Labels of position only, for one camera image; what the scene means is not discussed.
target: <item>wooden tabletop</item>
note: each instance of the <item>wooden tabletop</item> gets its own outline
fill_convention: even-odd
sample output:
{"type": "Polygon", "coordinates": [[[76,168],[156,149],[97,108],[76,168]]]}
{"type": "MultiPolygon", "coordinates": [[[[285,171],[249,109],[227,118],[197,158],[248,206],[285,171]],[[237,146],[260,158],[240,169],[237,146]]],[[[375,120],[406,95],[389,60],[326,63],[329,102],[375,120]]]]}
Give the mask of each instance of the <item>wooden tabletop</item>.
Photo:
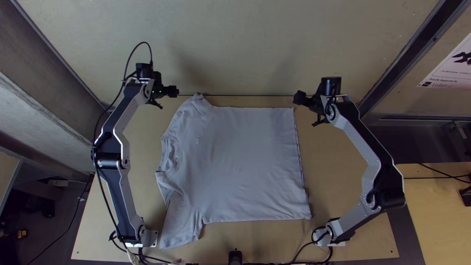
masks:
{"type": "Polygon", "coordinates": [[[0,213],[10,193],[12,179],[15,176],[19,162],[18,158],[0,151],[0,213]]]}
{"type": "MultiPolygon", "coordinates": [[[[155,170],[161,156],[160,136],[177,108],[188,97],[161,99],[163,110],[141,106],[125,130],[131,145],[129,181],[139,215],[151,229],[161,231],[165,205],[157,187],[155,170]]],[[[166,260],[182,258],[185,263],[227,263],[228,252],[241,250],[245,263],[289,262],[300,246],[310,241],[311,231],[329,218],[340,217],[358,202],[361,176],[366,162],[343,133],[324,124],[313,128],[316,114],[295,106],[292,97],[209,96],[215,106],[294,107],[305,188],[312,220],[213,223],[204,226],[200,239],[168,250],[145,248],[144,254],[166,260]]],[[[73,259],[128,261],[108,242],[114,230],[97,181],[93,182],[83,213],[73,259]]],[[[326,258],[326,248],[307,247],[302,261],[326,258]]],[[[345,247],[336,247],[333,261],[398,257],[387,214],[357,230],[345,247]]]]}
{"type": "MultiPolygon", "coordinates": [[[[471,172],[471,162],[427,165],[453,176],[471,172]]],[[[443,177],[418,164],[397,168],[405,178],[443,177]]],[[[458,193],[469,185],[454,179],[404,180],[407,205],[427,265],[470,263],[471,207],[464,206],[458,193]]]]}

